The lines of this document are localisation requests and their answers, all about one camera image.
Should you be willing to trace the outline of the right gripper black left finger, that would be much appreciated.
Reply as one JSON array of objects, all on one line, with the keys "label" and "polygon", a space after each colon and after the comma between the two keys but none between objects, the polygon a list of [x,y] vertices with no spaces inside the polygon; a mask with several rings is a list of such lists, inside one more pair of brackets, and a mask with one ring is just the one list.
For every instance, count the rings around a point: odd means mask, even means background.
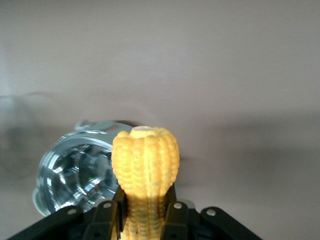
[{"label": "right gripper black left finger", "polygon": [[111,200],[98,204],[92,222],[84,233],[85,240],[119,240],[127,219],[127,197],[119,187]]}]

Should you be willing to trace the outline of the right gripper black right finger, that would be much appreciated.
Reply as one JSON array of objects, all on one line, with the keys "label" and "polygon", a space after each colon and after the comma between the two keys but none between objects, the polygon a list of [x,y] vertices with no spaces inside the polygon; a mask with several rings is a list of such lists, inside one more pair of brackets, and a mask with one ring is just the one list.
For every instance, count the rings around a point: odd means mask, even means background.
[{"label": "right gripper black right finger", "polygon": [[161,240],[188,240],[189,208],[183,201],[178,201],[173,184],[165,195],[165,221],[161,231]]}]

